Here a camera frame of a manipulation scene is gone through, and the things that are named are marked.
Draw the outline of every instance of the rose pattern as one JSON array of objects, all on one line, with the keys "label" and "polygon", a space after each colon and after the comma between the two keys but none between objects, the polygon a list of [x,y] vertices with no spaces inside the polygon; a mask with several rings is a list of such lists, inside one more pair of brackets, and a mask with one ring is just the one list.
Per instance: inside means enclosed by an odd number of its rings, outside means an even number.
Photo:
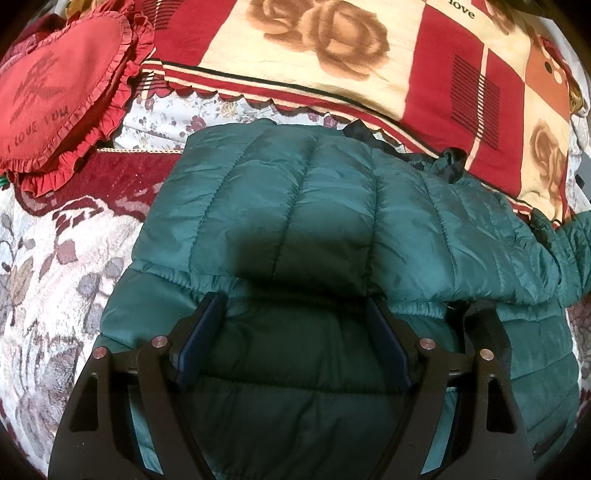
[{"label": "rose pattern", "polygon": [[267,40],[295,51],[304,51],[297,24],[312,6],[311,0],[252,0],[246,11],[251,25],[265,32]]},{"label": "rose pattern", "polygon": [[560,181],[566,167],[566,155],[560,150],[558,139],[545,121],[541,120],[535,126],[530,148],[534,165],[540,173],[540,182],[544,190],[550,193],[550,202],[556,208],[561,208]]},{"label": "rose pattern", "polygon": [[204,129],[207,125],[205,124],[205,120],[203,120],[203,118],[197,115],[193,115],[190,126],[191,130],[193,130],[194,132],[198,132],[199,130]]},{"label": "rose pattern", "polygon": [[511,7],[504,0],[485,0],[485,4],[492,22],[503,34],[509,35],[515,30]]},{"label": "rose pattern", "polygon": [[252,0],[246,16],[266,40],[315,52],[334,77],[367,80],[388,60],[387,28],[375,13],[345,0]]},{"label": "rose pattern", "polygon": [[148,112],[154,109],[154,98],[148,98],[145,103],[145,108]]},{"label": "rose pattern", "polygon": [[336,128],[338,126],[338,122],[332,118],[330,115],[326,115],[322,120],[323,126],[327,128]]}]

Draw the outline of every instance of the black mount bracket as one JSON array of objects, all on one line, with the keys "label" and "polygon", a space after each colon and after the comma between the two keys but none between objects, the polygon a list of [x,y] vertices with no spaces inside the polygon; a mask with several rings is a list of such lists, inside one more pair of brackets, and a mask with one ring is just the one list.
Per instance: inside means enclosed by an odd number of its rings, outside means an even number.
[{"label": "black mount bracket", "polygon": [[[199,376],[225,315],[226,298],[210,292],[169,335],[139,349],[96,348],[66,405],[48,480],[213,480],[175,395]],[[495,355],[451,353],[418,338],[380,298],[370,298],[366,325],[387,376],[407,407],[370,480],[534,480],[535,465],[511,383]],[[144,467],[132,428],[129,386],[139,386],[163,474]],[[421,474],[446,389],[458,400],[441,467]]]}]

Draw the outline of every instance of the metal screw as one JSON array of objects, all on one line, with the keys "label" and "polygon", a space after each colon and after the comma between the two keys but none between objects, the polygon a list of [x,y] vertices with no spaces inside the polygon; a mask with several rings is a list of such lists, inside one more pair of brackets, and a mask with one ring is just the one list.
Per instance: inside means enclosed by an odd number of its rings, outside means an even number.
[{"label": "metal screw", "polygon": [[488,348],[483,348],[480,350],[480,356],[487,362],[490,362],[495,357],[495,354],[492,353]]},{"label": "metal screw", "polygon": [[104,346],[99,346],[92,351],[92,356],[97,360],[100,360],[107,354],[107,348]]},{"label": "metal screw", "polygon": [[423,347],[425,350],[433,350],[435,348],[435,340],[432,340],[430,338],[421,338],[418,341],[418,344]]},{"label": "metal screw", "polygon": [[162,348],[163,346],[166,346],[167,343],[168,339],[164,335],[158,335],[152,338],[152,346],[155,348]]}]

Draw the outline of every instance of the heart-shaped pillow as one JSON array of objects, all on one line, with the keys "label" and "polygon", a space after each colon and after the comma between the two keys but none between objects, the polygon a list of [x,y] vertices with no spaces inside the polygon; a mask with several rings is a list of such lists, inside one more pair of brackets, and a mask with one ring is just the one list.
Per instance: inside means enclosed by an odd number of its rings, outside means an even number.
[{"label": "heart-shaped pillow", "polygon": [[38,196],[71,178],[77,161],[125,115],[128,79],[154,48],[131,0],[110,0],[0,67],[0,173]]}]

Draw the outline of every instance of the rose print blanket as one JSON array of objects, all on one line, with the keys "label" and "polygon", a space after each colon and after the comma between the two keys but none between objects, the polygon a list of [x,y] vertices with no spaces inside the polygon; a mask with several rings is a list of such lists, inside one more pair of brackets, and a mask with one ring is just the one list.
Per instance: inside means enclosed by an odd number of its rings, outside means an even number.
[{"label": "rose print blanket", "polygon": [[410,151],[462,148],[516,211],[569,214],[576,85],[504,0],[138,2],[155,28],[145,97],[216,90],[360,118]]}]

